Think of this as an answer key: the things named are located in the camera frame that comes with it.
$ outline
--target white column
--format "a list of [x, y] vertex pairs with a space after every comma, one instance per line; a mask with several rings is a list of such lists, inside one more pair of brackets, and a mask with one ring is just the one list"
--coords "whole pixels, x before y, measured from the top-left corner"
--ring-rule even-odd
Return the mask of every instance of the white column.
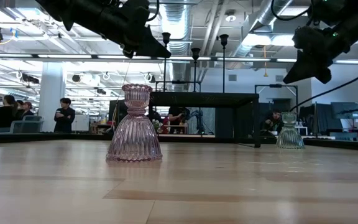
[[61, 62], [44, 62], [42, 68], [39, 116], [44, 118], [42, 131], [53, 131], [56, 109], [66, 93], [67, 74]]

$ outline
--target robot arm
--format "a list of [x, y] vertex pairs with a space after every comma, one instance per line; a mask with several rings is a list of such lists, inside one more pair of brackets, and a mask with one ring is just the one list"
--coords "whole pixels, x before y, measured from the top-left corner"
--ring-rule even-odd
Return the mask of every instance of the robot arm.
[[324, 84], [329, 82], [328, 67], [334, 58], [348, 53], [358, 41], [358, 0], [314, 0], [308, 15], [315, 25], [323, 21], [330, 27], [321, 30], [304, 26], [295, 31], [298, 60], [284, 78], [286, 84], [311, 77]]
[[190, 114], [187, 114], [186, 116], [186, 120], [190, 120], [194, 116], [196, 117], [198, 134], [205, 133], [204, 124], [203, 124], [203, 114], [204, 113], [202, 111], [193, 111]]
[[55, 20], [70, 31], [77, 23], [123, 48], [126, 57], [166, 57], [171, 53], [145, 27], [150, 11], [148, 0], [36, 0]]

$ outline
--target glass candle holder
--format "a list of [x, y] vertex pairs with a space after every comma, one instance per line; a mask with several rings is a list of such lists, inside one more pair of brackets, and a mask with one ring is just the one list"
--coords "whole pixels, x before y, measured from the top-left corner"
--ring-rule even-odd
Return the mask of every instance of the glass candle holder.
[[282, 113], [284, 127], [277, 138], [277, 147], [279, 149], [304, 149], [302, 137], [295, 128], [296, 113]]
[[162, 158], [157, 133], [145, 115], [152, 88], [128, 84], [122, 87], [128, 115], [119, 123], [106, 159], [109, 161], [140, 162]]

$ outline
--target chair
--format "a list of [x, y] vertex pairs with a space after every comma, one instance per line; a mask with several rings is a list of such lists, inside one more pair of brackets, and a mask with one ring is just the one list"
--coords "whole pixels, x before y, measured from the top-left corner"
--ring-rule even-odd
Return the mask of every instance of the chair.
[[11, 134], [29, 134], [41, 132], [44, 121], [13, 121]]
[[41, 116], [35, 116], [35, 115], [26, 115], [23, 117], [23, 121], [41, 121]]
[[13, 121], [11, 124], [11, 128], [4, 132], [0, 132], [0, 134], [39, 133], [41, 132], [43, 123], [44, 121], [42, 121], [41, 116], [27, 115], [23, 117], [22, 121]]

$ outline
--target person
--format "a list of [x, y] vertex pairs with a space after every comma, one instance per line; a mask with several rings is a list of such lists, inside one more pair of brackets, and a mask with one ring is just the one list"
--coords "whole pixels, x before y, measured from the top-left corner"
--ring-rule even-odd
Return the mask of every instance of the person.
[[11, 124], [16, 120], [17, 102], [14, 96], [6, 95], [4, 106], [0, 107], [0, 132], [9, 132]]
[[75, 118], [75, 110], [70, 108], [71, 99], [62, 98], [60, 99], [61, 108], [56, 110], [55, 114], [55, 132], [59, 133], [71, 133], [71, 124]]
[[273, 110], [269, 112], [262, 123], [261, 130], [276, 131], [280, 133], [283, 128], [283, 122], [281, 120], [281, 112], [279, 110]]
[[24, 113], [24, 110], [23, 110], [23, 101], [21, 100], [17, 100], [17, 114], [16, 114], [16, 117], [17, 119], [20, 119]]
[[22, 106], [22, 109], [23, 109], [23, 113], [21, 114], [20, 116], [20, 120], [23, 120], [23, 118], [25, 116], [32, 116], [34, 115], [33, 112], [31, 112], [31, 109], [32, 109], [32, 104], [30, 102], [25, 102], [23, 103], [23, 106]]
[[[168, 119], [171, 125], [180, 125], [180, 122], [182, 121], [184, 108], [179, 108], [176, 106], [171, 106], [168, 111]], [[170, 127], [170, 134], [179, 134], [180, 131], [183, 131], [183, 128], [181, 127]]]

